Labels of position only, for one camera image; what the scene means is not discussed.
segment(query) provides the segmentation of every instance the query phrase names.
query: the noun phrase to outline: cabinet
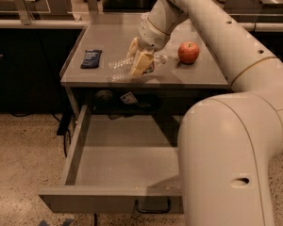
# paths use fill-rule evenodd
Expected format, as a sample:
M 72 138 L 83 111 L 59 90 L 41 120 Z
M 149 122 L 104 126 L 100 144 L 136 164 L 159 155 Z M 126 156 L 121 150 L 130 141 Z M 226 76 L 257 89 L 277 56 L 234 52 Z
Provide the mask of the cabinet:
M 80 29 L 0 29 L 0 112 L 63 112 L 59 71 Z

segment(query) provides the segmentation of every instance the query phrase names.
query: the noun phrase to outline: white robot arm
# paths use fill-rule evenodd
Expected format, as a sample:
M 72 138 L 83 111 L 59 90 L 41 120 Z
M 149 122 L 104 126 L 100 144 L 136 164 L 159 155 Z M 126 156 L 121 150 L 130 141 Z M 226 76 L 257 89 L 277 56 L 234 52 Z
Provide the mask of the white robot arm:
M 283 63 L 211 0 L 158 0 L 139 44 L 161 49 L 187 16 L 235 93 L 196 104 L 181 123 L 186 224 L 274 226 L 268 165 L 283 152 Z

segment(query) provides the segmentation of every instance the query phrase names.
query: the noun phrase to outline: drawer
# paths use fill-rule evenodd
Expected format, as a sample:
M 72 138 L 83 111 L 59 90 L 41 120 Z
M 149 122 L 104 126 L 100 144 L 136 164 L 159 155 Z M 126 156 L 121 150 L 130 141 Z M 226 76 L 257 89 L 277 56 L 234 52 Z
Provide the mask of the drawer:
M 183 213 L 180 118 L 93 115 L 83 105 L 59 185 L 40 197 L 57 213 Z

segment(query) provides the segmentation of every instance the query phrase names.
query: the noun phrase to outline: speckled floor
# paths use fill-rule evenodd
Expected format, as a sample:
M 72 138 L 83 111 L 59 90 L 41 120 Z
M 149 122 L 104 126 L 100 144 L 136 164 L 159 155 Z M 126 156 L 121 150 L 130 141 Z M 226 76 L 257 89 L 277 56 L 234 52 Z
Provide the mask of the speckled floor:
M 0 225 L 93 225 L 93 215 L 53 214 L 38 196 L 56 186 L 64 164 L 63 138 L 52 115 L 16 118 L 0 114 Z M 283 226 L 283 154 L 270 166 L 275 225 Z M 98 216 L 100 226 L 183 226 L 182 215 Z

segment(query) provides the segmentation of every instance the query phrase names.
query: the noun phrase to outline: red apple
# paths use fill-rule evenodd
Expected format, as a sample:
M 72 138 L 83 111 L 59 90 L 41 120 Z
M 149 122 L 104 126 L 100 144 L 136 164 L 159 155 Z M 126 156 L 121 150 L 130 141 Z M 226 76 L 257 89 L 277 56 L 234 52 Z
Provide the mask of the red apple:
M 193 41 L 185 41 L 178 48 L 179 60 L 184 64 L 192 64 L 199 56 L 199 47 Z

